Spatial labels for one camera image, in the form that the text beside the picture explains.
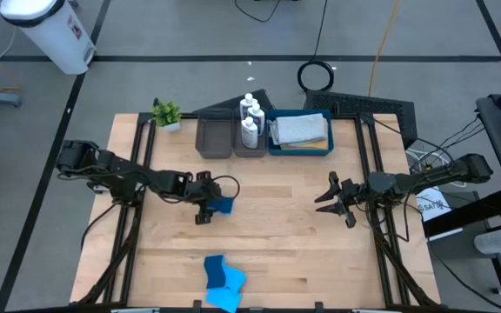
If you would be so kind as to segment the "white trash can black rim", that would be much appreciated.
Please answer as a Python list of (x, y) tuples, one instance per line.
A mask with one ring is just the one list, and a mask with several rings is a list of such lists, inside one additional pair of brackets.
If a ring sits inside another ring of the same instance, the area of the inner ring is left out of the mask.
[(80, 75), (89, 69), (96, 47), (70, 0), (2, 0), (0, 15), (63, 73)]

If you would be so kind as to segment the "small potted green plant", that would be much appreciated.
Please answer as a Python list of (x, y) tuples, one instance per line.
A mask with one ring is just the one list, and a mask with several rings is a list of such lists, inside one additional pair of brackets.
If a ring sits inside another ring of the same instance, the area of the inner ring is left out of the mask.
[(163, 102), (155, 98), (152, 105), (152, 116), (156, 125), (168, 132), (181, 129), (181, 112), (179, 106), (173, 100)]

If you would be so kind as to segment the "black metal beam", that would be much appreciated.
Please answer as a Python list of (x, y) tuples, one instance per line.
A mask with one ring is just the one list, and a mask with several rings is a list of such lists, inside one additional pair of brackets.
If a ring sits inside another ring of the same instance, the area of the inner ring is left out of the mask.
[(436, 236), (495, 216), (501, 217), (501, 190), (424, 222), (424, 233)]

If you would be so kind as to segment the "white paper roll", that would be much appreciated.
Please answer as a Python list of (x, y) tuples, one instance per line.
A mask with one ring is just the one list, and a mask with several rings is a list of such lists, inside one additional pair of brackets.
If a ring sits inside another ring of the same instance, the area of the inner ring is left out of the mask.
[(474, 237), (475, 248), (483, 254), (501, 253), (501, 230), (494, 230)]

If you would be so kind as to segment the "wavy dark blue sponge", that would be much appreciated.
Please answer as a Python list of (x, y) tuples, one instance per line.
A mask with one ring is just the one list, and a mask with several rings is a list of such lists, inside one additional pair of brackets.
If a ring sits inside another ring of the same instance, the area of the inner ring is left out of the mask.
[(207, 275), (207, 290), (225, 287), (226, 274), (223, 255), (207, 256), (204, 259), (204, 270)]
[(234, 197), (223, 196), (219, 200), (209, 202), (208, 207), (214, 213), (229, 216), (233, 210), (234, 200)]

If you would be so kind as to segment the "blue plastic bin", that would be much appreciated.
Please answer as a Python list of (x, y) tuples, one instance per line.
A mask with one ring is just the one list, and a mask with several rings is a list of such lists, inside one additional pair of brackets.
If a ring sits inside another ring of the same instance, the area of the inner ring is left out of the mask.
[(282, 150), (280, 145), (274, 145), (269, 134), (268, 148), (273, 156), (308, 156), (308, 157), (324, 157), (328, 155), (334, 148), (331, 114), (328, 110), (271, 110), (267, 117), (268, 120), (274, 120), (276, 117), (295, 117), (309, 114), (321, 113), (326, 122), (329, 140), (329, 149), (327, 150)]

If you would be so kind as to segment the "black perforated panel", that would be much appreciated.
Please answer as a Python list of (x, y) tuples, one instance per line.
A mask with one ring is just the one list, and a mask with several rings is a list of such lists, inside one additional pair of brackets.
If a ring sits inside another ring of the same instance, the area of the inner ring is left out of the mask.
[(399, 131), (403, 135), (404, 147), (406, 149), (411, 147), (417, 138), (413, 102), (309, 90), (306, 93), (304, 108), (306, 110), (328, 110), (336, 116), (358, 113), (394, 114), (397, 117)]

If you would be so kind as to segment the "translucent grey plastic bin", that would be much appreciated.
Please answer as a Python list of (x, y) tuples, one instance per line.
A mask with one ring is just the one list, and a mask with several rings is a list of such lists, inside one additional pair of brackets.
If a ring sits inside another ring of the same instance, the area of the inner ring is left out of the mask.
[(233, 111), (233, 131), (231, 148), (237, 157), (263, 157), (267, 152), (267, 131), (257, 138), (257, 147), (250, 149), (244, 145), (240, 111)]
[(195, 148), (204, 159), (231, 156), (232, 110), (215, 108), (198, 113)]

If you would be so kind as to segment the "printed white paper sheet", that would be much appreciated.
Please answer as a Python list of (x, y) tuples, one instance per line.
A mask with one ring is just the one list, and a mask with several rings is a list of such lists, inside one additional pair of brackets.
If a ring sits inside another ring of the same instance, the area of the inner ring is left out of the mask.
[(417, 207), (422, 212), (423, 221), (451, 212), (451, 207), (438, 187), (421, 191), (416, 195)]

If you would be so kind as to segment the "black aluminium frame rail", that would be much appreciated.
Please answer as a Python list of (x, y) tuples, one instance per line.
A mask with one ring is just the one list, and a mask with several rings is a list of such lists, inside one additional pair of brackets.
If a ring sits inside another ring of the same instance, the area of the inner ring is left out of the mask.
[[(156, 123), (150, 120), (150, 113), (140, 113), (137, 118), (135, 136), (131, 148), (130, 160), (136, 162), (142, 140), (143, 128), (149, 125), (149, 134), (144, 152), (143, 166), (150, 164), (152, 156), (152, 144), (156, 135)], [(126, 306), (130, 295), (131, 279), (135, 266), (137, 240), (140, 231), (141, 218), (144, 208), (146, 185), (141, 183), (139, 187), (133, 188), (132, 201), (121, 203), (117, 229), (111, 250), (110, 264), (104, 273), (98, 278), (96, 283), (90, 288), (88, 293), (77, 301), (78, 304), (96, 305), (97, 299), (104, 295), (103, 303), (110, 303), (116, 282), (117, 270), (123, 260), (125, 260), (123, 281), (119, 293), (118, 303)]]
[[(377, 140), (377, 132), (375, 128), (376, 122), (377, 121), (373, 116), (361, 113), (357, 115), (357, 141), (361, 156), (361, 163), (364, 166), (363, 172), (365, 181), (368, 181), (368, 175), (371, 172), (369, 168), (369, 161), (366, 156), (366, 145), (364, 143), (362, 123), (365, 123), (369, 130), (375, 167), (377, 170), (382, 170), (384, 168)], [(374, 196), (369, 188), (367, 188), (365, 196), (365, 215), (367, 222), (371, 227), (375, 243), (377, 265), (381, 279), (385, 307), (389, 309), (391, 306), (397, 305), (393, 301), (391, 280), (387, 264), (388, 262), (391, 263), (396, 273), (397, 290), (399, 299), (401, 300), (401, 306), (411, 306), (410, 295), (413, 295), (413, 298), (417, 301), (418, 306), (438, 307), (439, 304), (430, 299), (430, 297), (415, 282), (412, 275), (404, 267), (399, 244), (397, 242), (393, 212), (385, 203), (382, 203), (379, 196)]]

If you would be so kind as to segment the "orange cloth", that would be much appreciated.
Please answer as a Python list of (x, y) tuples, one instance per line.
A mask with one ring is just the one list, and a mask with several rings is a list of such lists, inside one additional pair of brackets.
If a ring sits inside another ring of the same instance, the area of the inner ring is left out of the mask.
[(282, 150), (327, 150), (329, 149), (329, 140), (317, 140), (305, 143), (287, 143), (281, 144)]

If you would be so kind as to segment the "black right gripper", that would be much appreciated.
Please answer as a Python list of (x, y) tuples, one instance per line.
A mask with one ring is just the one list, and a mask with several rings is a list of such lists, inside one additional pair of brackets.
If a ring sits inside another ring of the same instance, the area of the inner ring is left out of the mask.
[(346, 179), (339, 185), (336, 171), (329, 173), (328, 180), (329, 189), (323, 195), (316, 198), (314, 202), (321, 203), (331, 200), (340, 192), (339, 202), (322, 206), (316, 209), (316, 212), (344, 214), (351, 211), (350, 207), (352, 205), (361, 204), (367, 200), (368, 185), (366, 183), (353, 183), (351, 179)]

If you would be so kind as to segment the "white plastic restorer bottle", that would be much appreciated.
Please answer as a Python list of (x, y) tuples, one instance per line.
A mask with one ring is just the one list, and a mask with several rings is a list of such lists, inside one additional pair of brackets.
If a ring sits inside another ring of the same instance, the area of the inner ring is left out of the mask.
[(254, 103), (257, 103), (257, 100), (251, 93), (246, 93), (244, 98), (239, 102), (240, 116), (242, 118), (246, 117), (248, 109), (252, 107)]
[(255, 149), (258, 146), (258, 127), (252, 117), (241, 121), (241, 135), (245, 147)]
[(258, 135), (262, 136), (264, 133), (264, 117), (265, 113), (262, 111), (259, 103), (254, 103), (247, 109), (247, 116), (253, 119), (254, 124), (257, 126)]

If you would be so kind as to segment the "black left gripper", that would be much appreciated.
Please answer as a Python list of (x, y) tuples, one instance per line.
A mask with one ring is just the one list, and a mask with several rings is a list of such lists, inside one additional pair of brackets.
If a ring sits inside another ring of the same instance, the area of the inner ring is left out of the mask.
[(210, 171), (198, 172), (196, 179), (187, 183), (187, 200), (189, 202), (211, 202), (222, 197), (221, 187), (214, 181)]

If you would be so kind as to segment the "rectangular blue sponge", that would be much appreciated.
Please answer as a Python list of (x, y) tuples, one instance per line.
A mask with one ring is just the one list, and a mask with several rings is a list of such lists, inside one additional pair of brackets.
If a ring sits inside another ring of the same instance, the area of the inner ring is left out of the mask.
[(237, 294), (246, 282), (246, 275), (239, 269), (223, 264), (225, 274), (225, 288)]
[(208, 290), (205, 300), (208, 304), (228, 313), (236, 313), (242, 295), (228, 288), (217, 288)]

